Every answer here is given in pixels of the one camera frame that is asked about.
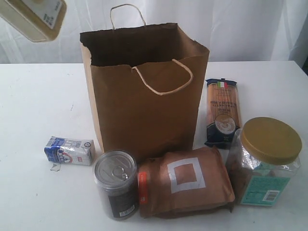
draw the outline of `can ring pull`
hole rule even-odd
[[[112,175],[120,180],[128,179],[128,175],[124,172],[124,168],[121,166],[114,167],[114,169],[112,169]]]

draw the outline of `pasta package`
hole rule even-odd
[[[236,84],[224,78],[207,80],[207,146],[228,148],[242,126]]]

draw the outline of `teal label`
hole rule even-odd
[[[287,177],[253,176],[242,198],[242,205],[272,206],[288,184]]]

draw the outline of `plastic jar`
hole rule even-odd
[[[235,132],[226,167],[241,205],[272,206],[300,167],[302,142],[277,119],[257,117]]]

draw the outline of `white backdrop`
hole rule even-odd
[[[210,61],[295,60],[308,55],[308,0],[66,0],[59,37],[32,43],[0,18],[0,63],[81,63],[79,33],[110,29],[110,8],[139,7],[147,24],[176,22],[210,49]],[[115,26],[141,26],[129,6]]]

